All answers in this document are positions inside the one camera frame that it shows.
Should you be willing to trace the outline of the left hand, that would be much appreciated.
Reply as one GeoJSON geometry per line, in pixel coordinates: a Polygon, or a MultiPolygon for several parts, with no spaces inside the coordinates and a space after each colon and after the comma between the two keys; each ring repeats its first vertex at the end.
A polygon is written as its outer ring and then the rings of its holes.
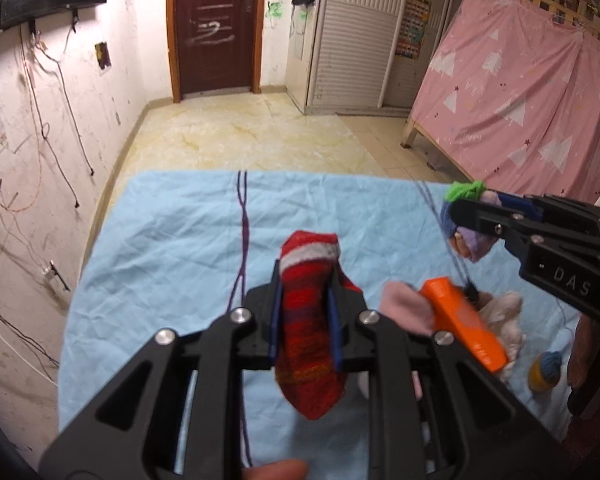
{"type": "Polygon", "coordinates": [[[242,471],[244,480],[304,480],[309,467],[303,460],[279,460],[242,471]]]}

